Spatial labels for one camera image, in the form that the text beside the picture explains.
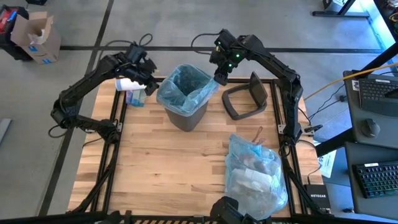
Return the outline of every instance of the concrete floor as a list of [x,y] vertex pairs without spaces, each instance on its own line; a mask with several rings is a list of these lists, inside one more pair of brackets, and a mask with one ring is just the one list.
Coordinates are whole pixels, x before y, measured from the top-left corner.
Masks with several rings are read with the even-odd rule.
[[[0,0],[0,4],[26,6],[23,0]],[[49,0],[44,7],[30,5],[29,10],[47,10],[55,15],[62,45],[93,46],[107,4],[108,0]],[[138,41],[150,32],[154,35],[152,46],[187,46],[197,34],[227,28],[234,35],[256,34],[266,47],[379,49],[367,20],[312,17],[311,11],[316,10],[322,10],[321,0],[115,0],[101,45],[114,39]],[[212,43],[213,38],[204,37],[195,45]],[[47,130],[55,125],[49,113],[59,92],[83,76],[90,55],[91,51],[61,51],[59,62],[37,65],[13,61],[0,51],[0,118],[13,119],[0,145],[0,219],[37,214],[60,149],[60,140],[47,136]],[[360,69],[377,57],[276,56],[301,74],[304,96],[340,78],[344,70]],[[210,74],[215,69],[206,55],[194,52],[149,52],[149,57],[162,75],[181,63],[194,64]],[[261,77],[272,77],[252,62],[242,63],[231,76],[248,77],[253,70]],[[308,100],[308,113],[314,113],[338,87],[336,84]],[[91,114],[95,93],[85,97],[81,114]],[[333,112],[318,114],[313,124],[325,127],[317,136],[327,139],[350,127],[346,109],[347,104],[337,103]],[[84,138],[85,133],[74,132],[49,213],[63,213],[67,208]]]

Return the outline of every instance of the trash can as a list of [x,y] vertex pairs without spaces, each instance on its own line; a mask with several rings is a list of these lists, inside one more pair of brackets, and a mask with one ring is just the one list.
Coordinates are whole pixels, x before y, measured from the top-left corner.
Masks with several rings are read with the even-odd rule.
[[192,131],[206,113],[208,100],[218,91],[213,77],[193,65],[179,65],[160,85],[156,100],[170,121]]

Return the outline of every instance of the wooden table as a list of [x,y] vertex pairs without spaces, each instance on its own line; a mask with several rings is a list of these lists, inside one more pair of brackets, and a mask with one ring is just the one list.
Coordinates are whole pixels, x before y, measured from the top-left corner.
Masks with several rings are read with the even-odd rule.
[[[143,108],[128,106],[110,210],[120,210],[121,213],[132,210],[134,215],[209,215],[211,206],[223,196],[224,159],[231,133],[253,139],[262,126],[264,130],[258,139],[264,138],[262,145],[277,152],[279,142],[270,84],[264,84],[269,95],[266,110],[250,118],[233,121],[223,108],[221,95],[236,85],[220,86],[219,92],[209,100],[203,119],[189,133],[170,122],[163,107],[156,102],[156,93],[146,99]],[[94,119],[109,119],[114,91],[114,80],[100,86],[92,115]],[[248,91],[232,94],[231,102],[238,113],[256,107]],[[305,111],[303,99],[300,108]],[[308,124],[300,112],[299,121]],[[97,134],[88,134],[86,142],[96,138]],[[313,141],[305,136],[302,139]],[[306,184],[307,175],[318,169],[316,152],[304,142],[297,143],[296,148],[302,180]],[[83,149],[68,209],[79,205],[94,186],[102,150],[102,140]],[[313,184],[323,184],[319,171],[310,178]],[[297,189],[291,184],[296,212],[301,213]],[[289,207],[272,216],[289,217]]]

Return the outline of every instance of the computer mouse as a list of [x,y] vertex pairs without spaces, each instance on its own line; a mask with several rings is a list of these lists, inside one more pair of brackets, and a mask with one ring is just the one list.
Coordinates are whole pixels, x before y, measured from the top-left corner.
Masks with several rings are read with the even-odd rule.
[[363,121],[361,130],[365,136],[375,138],[380,133],[380,126],[373,119],[368,118]]

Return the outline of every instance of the gray trash bin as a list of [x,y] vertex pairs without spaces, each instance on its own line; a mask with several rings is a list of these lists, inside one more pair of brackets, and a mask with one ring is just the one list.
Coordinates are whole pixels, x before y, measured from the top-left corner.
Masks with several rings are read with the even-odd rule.
[[176,127],[192,131],[217,91],[218,84],[212,76],[192,65],[179,65],[160,85],[156,100],[165,107]]

